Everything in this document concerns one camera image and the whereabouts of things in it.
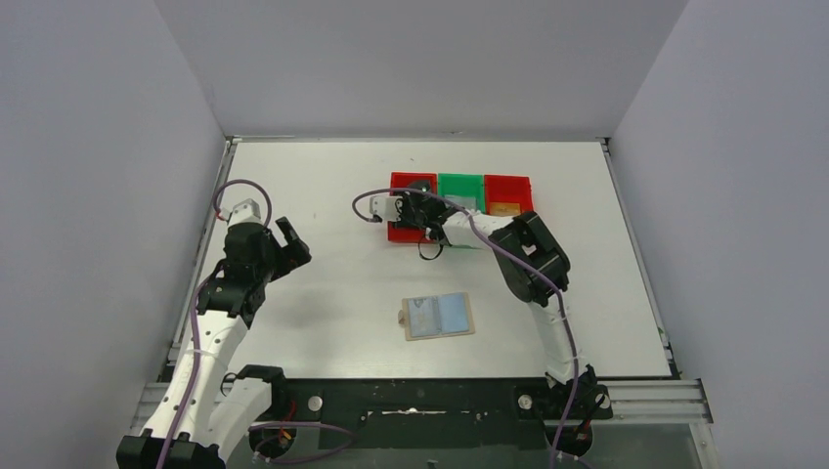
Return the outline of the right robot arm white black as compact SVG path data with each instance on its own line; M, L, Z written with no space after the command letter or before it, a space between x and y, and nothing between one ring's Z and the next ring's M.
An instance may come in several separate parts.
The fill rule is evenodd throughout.
M487 215L432 192L426 181L395 188L375 220L401 222L440 247L490 249L508 291L532 313L545 352L551 410L588 424L605 415L610 402L600 387L566 311L571 262L541 217Z

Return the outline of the silver VIP credit card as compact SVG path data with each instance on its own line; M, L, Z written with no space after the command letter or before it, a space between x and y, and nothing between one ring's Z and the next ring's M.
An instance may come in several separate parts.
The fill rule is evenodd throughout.
M413 339L438 336L441 313L436 297L417 297L406 301L409 332Z

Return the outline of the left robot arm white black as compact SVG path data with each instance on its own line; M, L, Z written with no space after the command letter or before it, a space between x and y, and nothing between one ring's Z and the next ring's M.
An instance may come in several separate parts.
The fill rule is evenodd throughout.
M284 372L246 365L230 394L216 401L230 361L264 304L266 286L308 264L312 256L286 217L272 229L256 217L233 223L224 258L197 288L189 312L191 341L176 362L169 386L139 435L116 450L120 468L224 468L248 427L260 415L288 407Z

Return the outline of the beige card holder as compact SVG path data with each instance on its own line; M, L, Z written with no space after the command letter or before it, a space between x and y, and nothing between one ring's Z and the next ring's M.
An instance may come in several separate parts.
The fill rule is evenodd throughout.
M466 292L405 298L397 321L403 328L407 341L475 333L471 304Z

